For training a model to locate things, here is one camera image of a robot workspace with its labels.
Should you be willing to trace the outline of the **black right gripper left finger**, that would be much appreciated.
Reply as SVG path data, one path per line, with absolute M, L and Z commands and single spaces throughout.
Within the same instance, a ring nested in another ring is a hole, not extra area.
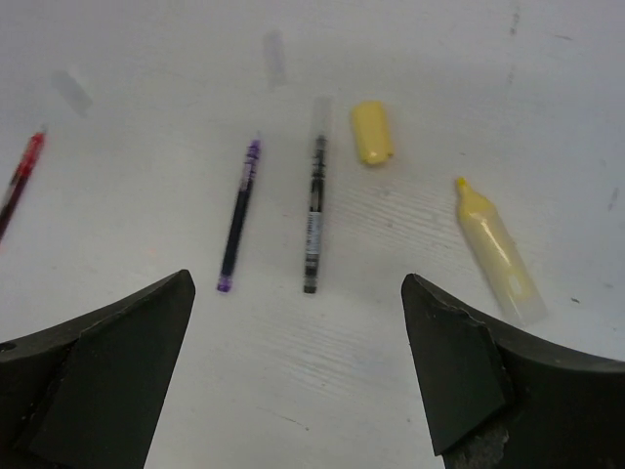
M 2 467 L 144 467 L 194 296 L 181 270 L 3 342 Z

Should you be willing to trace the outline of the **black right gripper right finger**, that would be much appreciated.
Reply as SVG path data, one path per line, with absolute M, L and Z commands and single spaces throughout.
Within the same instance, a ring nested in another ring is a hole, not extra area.
M 538 338 L 417 275 L 404 279 L 401 298 L 446 467 L 623 466 L 623 362 Z

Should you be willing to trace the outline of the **red gel pen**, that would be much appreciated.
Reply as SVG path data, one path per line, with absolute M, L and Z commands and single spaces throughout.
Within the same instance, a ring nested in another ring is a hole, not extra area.
M 22 154 L 21 160 L 14 171 L 9 186 L 4 193 L 1 201 L 1 237 L 4 237 L 5 235 L 14 212 L 20 202 L 23 190 L 37 161 L 40 158 L 43 148 L 45 147 L 47 133 L 48 128 L 46 125 L 43 125 L 30 137 Z

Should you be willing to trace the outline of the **yellow cap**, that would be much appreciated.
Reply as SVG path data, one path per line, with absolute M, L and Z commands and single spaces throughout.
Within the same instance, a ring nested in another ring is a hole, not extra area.
M 395 154 L 388 116 L 379 101 L 365 101 L 351 113 L 352 127 L 358 156 L 367 165 L 388 161 Z

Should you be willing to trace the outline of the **black gel pen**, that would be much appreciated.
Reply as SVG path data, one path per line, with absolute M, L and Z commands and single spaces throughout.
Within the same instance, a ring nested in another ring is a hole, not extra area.
M 312 174 L 307 218 L 303 291 L 315 294 L 321 254 L 326 156 L 331 133 L 332 99 L 315 99 L 312 110 Z

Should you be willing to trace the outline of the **purple gel pen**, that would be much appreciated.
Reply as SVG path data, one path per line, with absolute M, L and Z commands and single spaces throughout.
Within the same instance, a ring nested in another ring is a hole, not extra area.
M 261 154 L 262 139 L 261 136 L 257 134 L 247 147 L 245 153 L 243 170 L 239 181 L 238 193 L 229 227 L 229 235 L 217 283 L 217 290 L 222 293 L 228 293 L 231 290 L 238 248 Z

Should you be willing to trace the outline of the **clear pen cap left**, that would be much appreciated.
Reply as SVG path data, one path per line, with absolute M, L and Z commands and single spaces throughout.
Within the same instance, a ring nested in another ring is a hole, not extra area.
M 87 116 L 93 100 L 74 76 L 66 70 L 56 70 L 52 74 L 51 82 L 76 114 L 81 117 Z

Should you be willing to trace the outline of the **clear pen cap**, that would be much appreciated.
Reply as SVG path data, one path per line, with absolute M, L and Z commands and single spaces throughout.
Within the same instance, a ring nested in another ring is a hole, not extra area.
M 52 74 L 51 82 L 76 114 L 81 117 L 87 116 L 93 100 L 74 76 L 66 70 L 56 70 Z
M 263 55 L 269 86 L 274 89 L 286 83 L 285 53 L 280 30 L 272 30 L 263 37 Z

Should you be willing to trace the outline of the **clear pen cap right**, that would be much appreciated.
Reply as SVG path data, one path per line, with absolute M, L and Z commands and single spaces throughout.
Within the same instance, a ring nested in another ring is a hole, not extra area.
M 280 30 L 272 30 L 263 37 L 263 55 L 269 86 L 274 89 L 286 83 L 285 53 Z

